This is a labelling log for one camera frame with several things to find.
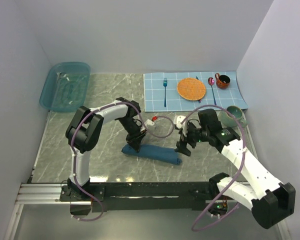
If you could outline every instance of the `marble table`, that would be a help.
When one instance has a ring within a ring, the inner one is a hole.
[[[92,74],[84,105],[88,108],[111,103],[118,97],[135,100],[145,109],[144,81],[142,74]],[[188,112],[142,112],[144,120],[153,116],[187,115]],[[50,112],[41,147],[34,166],[32,183],[60,183],[71,172],[71,151],[65,137],[66,129],[74,112]],[[166,119],[158,119],[155,133],[165,135],[172,127]],[[208,143],[198,143],[191,150],[191,157],[180,154],[181,165],[127,156],[121,152],[126,145],[126,131],[118,121],[111,121],[102,127],[97,146],[92,150],[89,173],[92,182],[191,182],[208,181],[215,174],[224,172],[233,176],[237,169]],[[247,147],[254,153],[251,136],[245,129]],[[175,148],[179,139],[178,131],[165,139],[147,134],[143,144],[153,144],[166,148]]]

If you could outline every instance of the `wicker coaster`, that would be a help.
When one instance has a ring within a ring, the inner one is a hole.
[[[191,77],[182,79],[176,89],[181,97],[191,101],[200,100],[206,94],[206,86],[198,79]]]

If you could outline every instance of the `mug handle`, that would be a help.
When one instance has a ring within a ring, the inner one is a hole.
[[[241,118],[240,120],[241,126],[244,128],[245,126],[247,126],[247,121],[243,118]]]

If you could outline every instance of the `teal plastic container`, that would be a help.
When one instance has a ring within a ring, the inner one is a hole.
[[[83,62],[62,62],[49,71],[40,105],[55,112],[75,112],[86,99],[90,66]]]

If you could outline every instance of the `brown mug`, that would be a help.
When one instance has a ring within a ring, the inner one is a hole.
[[[219,73],[216,73],[215,75],[216,79],[216,86],[220,89],[226,89],[230,84],[230,78],[227,75],[220,75]]]

